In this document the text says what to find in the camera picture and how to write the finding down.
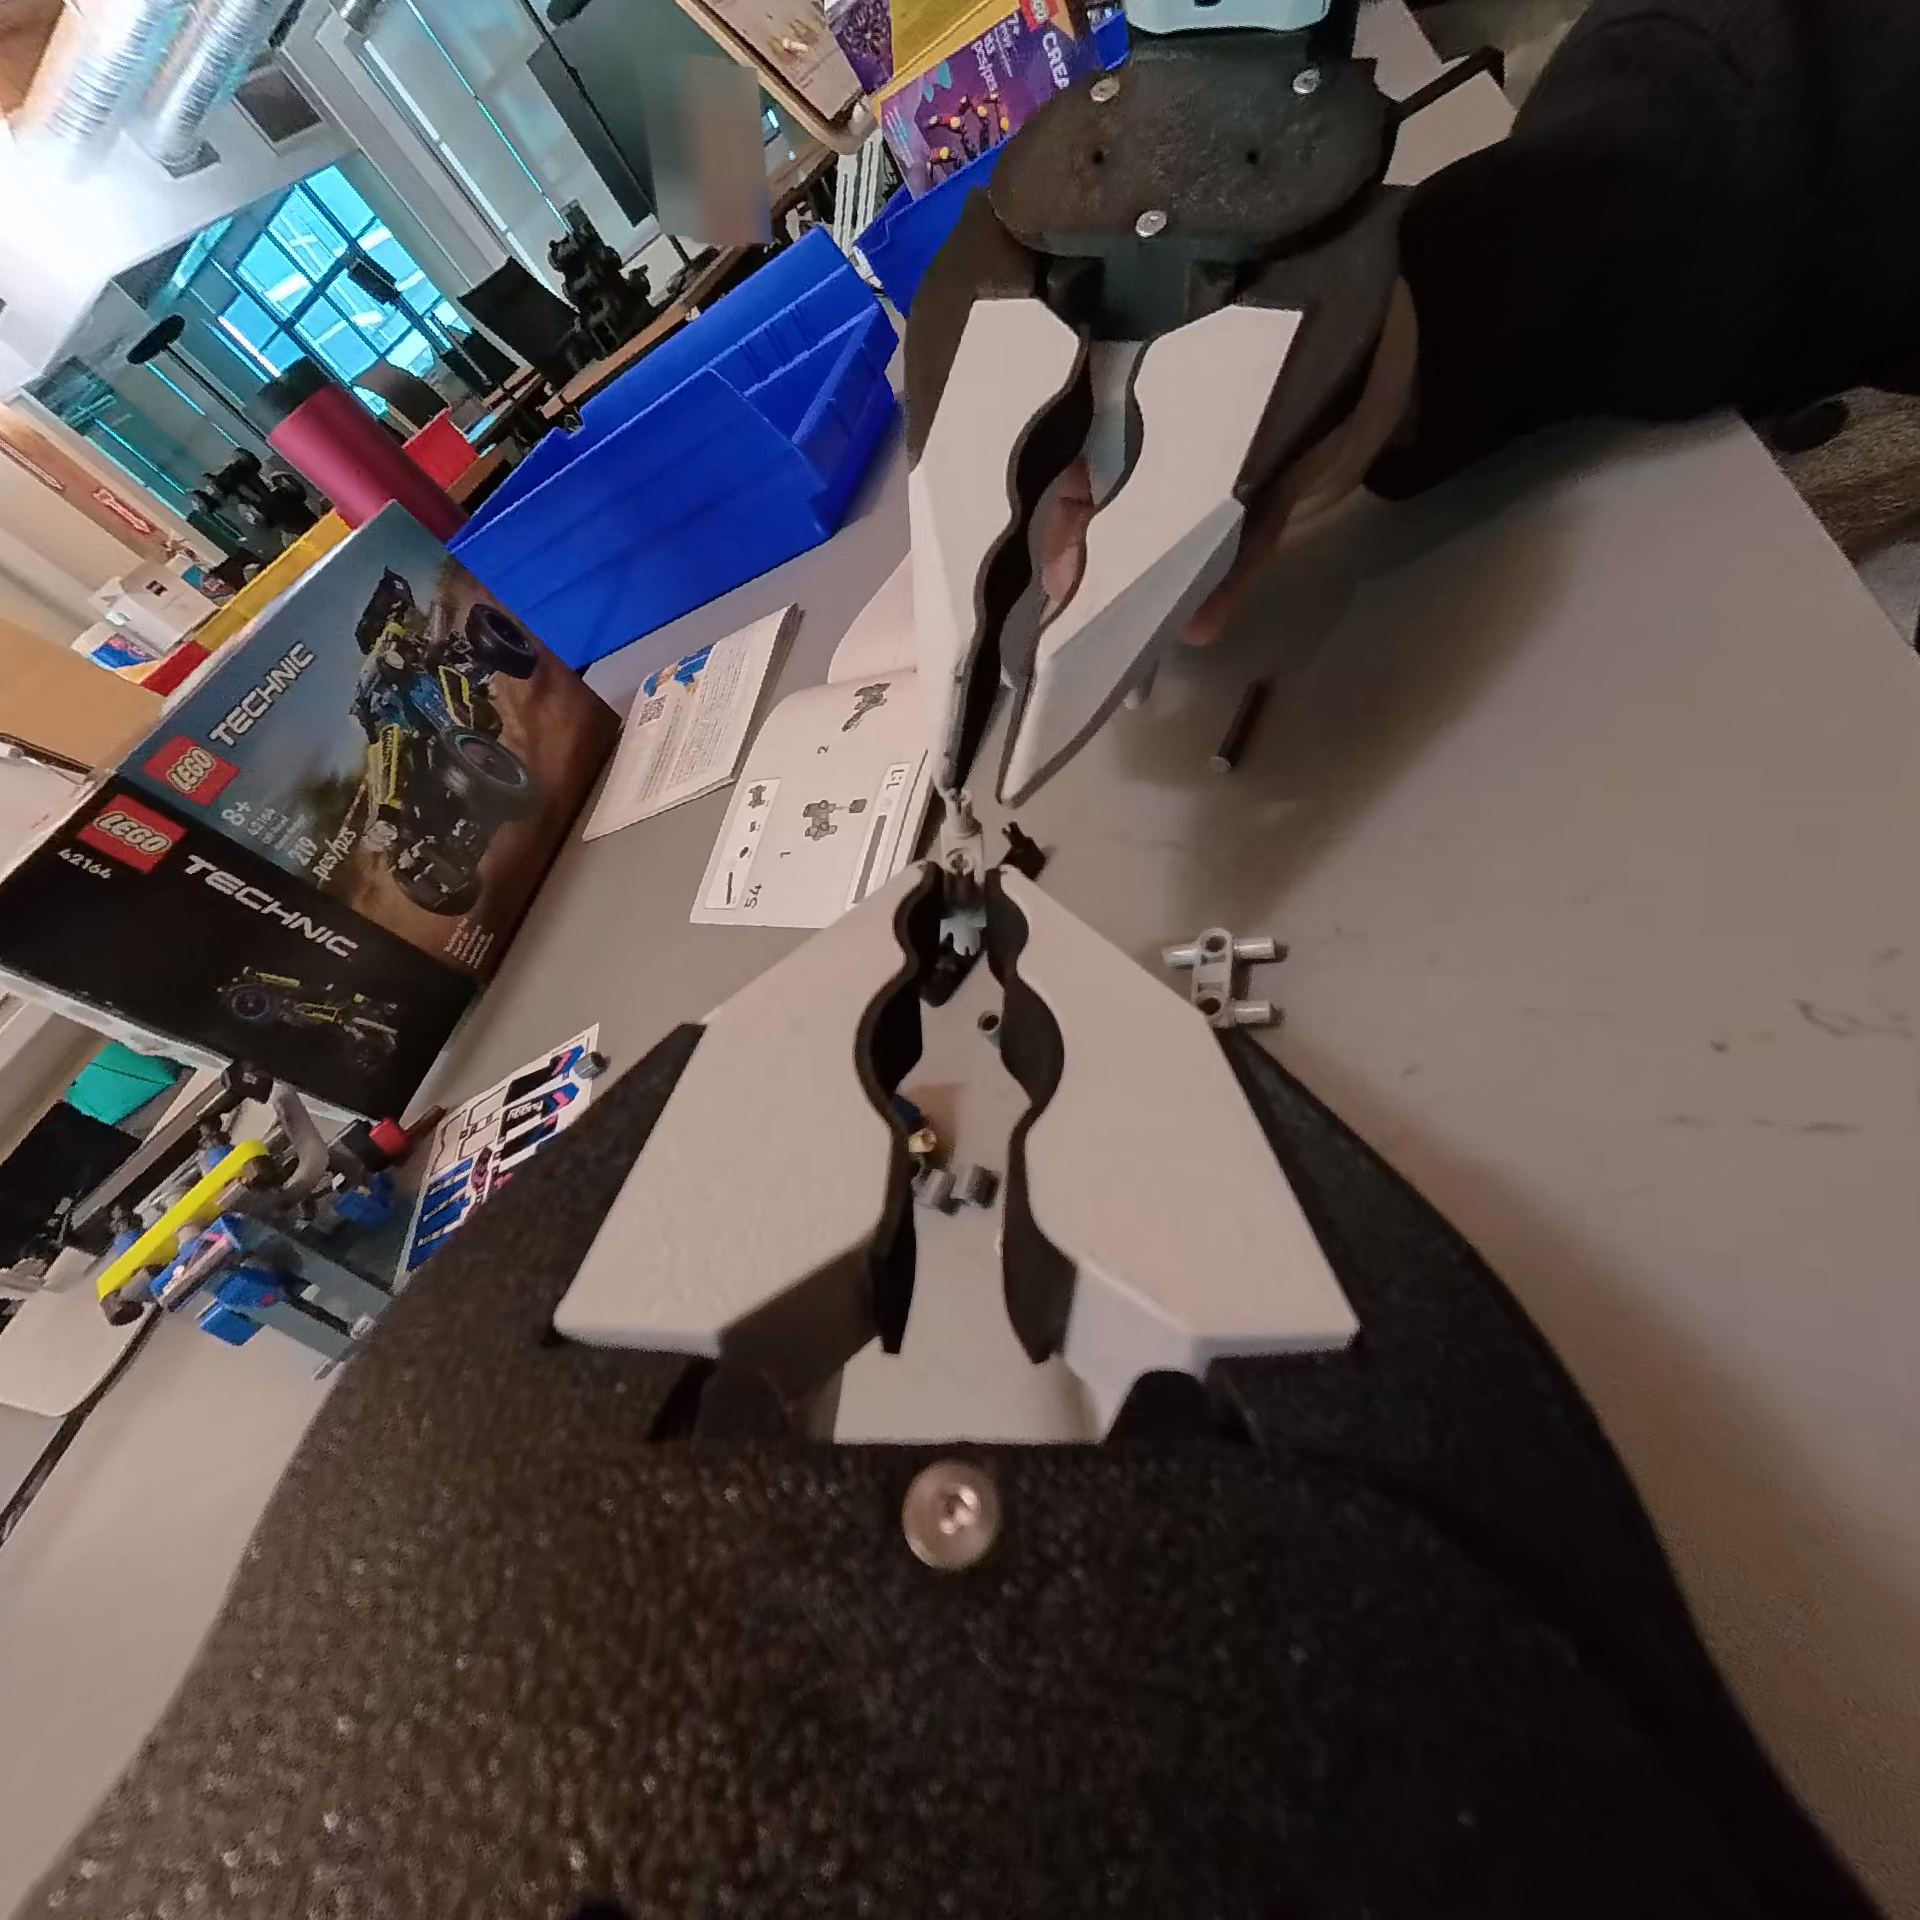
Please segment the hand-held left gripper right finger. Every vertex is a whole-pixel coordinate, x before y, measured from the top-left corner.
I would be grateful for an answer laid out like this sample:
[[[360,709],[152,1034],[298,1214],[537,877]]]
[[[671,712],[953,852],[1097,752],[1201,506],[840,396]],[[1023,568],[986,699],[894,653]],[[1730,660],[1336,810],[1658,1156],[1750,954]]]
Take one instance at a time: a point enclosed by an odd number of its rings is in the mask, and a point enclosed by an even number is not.
[[[1033,880],[992,875],[999,1060],[1025,1092],[1001,1181],[1003,1301],[1097,1434],[1150,1378],[1346,1352],[1360,1321],[1230,1040]]]

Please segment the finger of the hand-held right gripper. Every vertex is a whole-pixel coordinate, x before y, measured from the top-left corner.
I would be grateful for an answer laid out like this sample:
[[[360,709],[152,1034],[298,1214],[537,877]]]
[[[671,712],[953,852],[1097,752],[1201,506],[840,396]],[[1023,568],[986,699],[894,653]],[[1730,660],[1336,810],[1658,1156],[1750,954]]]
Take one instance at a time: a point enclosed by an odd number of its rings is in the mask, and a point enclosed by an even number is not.
[[[1147,678],[1238,558],[1238,493],[1265,406],[1306,324],[1230,305],[1147,342],[1127,400],[1132,468],[1092,510],[1078,588],[1040,626],[998,795],[1033,800]]]
[[[938,795],[966,792],[1033,520],[1088,430],[1088,342],[1035,298],[971,305],[907,473],[914,668]]]

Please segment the grey lego connector piece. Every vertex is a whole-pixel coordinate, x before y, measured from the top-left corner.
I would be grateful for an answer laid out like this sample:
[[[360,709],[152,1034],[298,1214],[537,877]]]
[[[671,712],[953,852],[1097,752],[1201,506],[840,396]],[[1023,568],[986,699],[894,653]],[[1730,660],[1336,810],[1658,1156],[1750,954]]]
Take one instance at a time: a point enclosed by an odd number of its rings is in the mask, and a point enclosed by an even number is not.
[[[939,833],[928,861],[939,873],[942,928],[935,968],[952,979],[971,971],[987,925],[986,875],[990,868],[986,830],[963,787],[939,787]]]

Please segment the person's right forearm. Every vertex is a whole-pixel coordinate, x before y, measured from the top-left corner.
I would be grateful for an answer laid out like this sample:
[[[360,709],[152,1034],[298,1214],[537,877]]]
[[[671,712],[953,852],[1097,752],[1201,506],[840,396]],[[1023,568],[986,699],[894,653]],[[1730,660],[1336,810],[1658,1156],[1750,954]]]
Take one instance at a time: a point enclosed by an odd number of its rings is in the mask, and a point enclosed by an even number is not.
[[[1591,4],[1400,221],[1417,496],[1542,430],[1918,387],[1918,4]]]

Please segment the grey lego pin connector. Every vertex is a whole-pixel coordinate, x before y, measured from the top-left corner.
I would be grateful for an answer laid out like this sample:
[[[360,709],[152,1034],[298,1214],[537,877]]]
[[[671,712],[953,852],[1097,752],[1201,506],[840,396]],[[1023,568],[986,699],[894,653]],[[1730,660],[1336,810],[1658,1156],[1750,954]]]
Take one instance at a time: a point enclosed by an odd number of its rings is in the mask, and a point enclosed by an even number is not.
[[[1223,1034],[1270,1029],[1283,1020],[1273,998],[1249,995],[1249,981],[1287,958],[1290,948],[1273,936],[1242,938],[1227,928],[1208,928],[1161,952],[1164,968],[1187,977],[1191,1009]]]

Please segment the lego sticker sheet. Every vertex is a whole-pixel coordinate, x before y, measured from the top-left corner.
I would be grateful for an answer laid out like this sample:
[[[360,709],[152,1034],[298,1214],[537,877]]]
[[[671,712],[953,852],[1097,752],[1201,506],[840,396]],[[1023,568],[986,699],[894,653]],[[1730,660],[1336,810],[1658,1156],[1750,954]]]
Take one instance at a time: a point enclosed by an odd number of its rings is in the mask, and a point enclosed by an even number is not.
[[[417,1206],[392,1289],[406,1291],[419,1269],[462,1226],[556,1142],[590,1105],[609,1069],[600,1024],[554,1046],[449,1110],[425,1153]]]

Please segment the open lego instruction booklet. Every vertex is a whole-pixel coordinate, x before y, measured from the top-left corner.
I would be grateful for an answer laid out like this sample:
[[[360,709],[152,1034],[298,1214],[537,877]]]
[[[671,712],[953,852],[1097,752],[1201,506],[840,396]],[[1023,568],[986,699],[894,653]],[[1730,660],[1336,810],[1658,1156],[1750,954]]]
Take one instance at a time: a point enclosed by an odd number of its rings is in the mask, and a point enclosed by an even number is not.
[[[799,690],[748,750],[688,920],[826,928],[914,854],[927,804],[916,672]]]

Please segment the blue lego vehicle chassis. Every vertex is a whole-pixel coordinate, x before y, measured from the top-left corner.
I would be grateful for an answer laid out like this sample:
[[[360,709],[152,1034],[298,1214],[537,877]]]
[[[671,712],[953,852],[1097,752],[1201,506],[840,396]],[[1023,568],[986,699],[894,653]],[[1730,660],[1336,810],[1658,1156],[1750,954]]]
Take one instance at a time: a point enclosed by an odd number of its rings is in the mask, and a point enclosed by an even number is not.
[[[330,1134],[288,1084],[230,1067],[72,1214],[72,1241],[106,1232],[103,1320],[185,1314],[226,1347],[280,1333],[345,1362],[401,1289],[378,1262],[415,1145],[398,1121]]]

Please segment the person's right hand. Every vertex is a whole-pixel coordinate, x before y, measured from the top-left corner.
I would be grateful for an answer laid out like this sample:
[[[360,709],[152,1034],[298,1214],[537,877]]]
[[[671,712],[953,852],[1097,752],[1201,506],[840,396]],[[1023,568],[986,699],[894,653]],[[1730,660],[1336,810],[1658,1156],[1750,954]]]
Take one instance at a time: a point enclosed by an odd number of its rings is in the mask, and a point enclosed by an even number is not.
[[[1416,409],[1420,323],[1407,280],[1396,280],[1375,360],[1351,412],[1299,462],[1278,473],[1246,510],[1230,569],[1187,618],[1183,643],[1208,648],[1225,636],[1242,601],[1278,554],[1318,534],[1360,491],[1372,466],[1396,443]]]

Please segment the purple toy box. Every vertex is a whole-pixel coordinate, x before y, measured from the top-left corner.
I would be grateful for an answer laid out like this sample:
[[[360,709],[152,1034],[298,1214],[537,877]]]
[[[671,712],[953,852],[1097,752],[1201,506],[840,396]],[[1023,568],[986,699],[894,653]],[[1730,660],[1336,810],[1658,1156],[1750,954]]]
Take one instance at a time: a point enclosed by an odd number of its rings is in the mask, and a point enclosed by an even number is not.
[[[921,201],[1126,52],[1123,4],[971,4],[878,96],[904,190]]]

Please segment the stack of blue plastic bins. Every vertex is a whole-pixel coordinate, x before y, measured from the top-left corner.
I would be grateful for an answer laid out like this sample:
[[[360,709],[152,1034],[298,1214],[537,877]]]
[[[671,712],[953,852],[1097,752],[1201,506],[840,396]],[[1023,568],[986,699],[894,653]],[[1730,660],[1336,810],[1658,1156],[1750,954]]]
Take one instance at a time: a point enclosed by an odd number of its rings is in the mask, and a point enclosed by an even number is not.
[[[588,668],[828,542],[899,420],[897,321],[810,229],[588,397],[449,545]]]

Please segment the wooden board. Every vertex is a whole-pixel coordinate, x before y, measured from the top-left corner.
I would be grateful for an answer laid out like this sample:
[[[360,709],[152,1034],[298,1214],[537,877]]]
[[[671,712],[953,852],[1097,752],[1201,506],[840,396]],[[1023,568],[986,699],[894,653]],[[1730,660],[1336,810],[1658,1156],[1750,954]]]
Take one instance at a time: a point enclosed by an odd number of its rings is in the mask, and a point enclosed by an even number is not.
[[[834,153],[854,156],[881,122],[833,35],[826,2],[678,2],[703,36],[682,84],[703,107],[740,114],[752,91]]]

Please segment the black office chair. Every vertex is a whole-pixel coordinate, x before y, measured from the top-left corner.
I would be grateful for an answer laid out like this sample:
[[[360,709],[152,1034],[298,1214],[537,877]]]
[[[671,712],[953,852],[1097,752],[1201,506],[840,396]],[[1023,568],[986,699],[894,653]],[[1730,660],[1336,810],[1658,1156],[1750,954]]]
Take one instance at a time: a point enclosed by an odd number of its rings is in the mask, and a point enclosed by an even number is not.
[[[456,294],[456,305],[489,339],[539,372],[550,388],[561,392],[582,372],[578,312],[521,264],[503,264]]]

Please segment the maroon cylinder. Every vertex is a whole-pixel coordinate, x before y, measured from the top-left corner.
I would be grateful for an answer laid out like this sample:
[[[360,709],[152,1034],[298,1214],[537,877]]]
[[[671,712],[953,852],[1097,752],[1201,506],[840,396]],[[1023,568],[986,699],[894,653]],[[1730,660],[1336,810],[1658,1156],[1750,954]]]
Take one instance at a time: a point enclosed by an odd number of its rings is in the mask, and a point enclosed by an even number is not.
[[[464,508],[320,365],[298,362],[260,393],[259,409],[267,443],[347,531],[361,531],[388,508],[403,508],[441,542],[466,529]]]

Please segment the cardboard box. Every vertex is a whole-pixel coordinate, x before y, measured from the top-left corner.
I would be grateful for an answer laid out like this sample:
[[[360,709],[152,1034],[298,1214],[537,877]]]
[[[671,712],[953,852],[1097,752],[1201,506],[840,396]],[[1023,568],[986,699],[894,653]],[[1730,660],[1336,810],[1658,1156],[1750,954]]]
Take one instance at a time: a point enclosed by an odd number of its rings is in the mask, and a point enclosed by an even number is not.
[[[164,699],[2,620],[2,739],[91,772],[120,765]]]

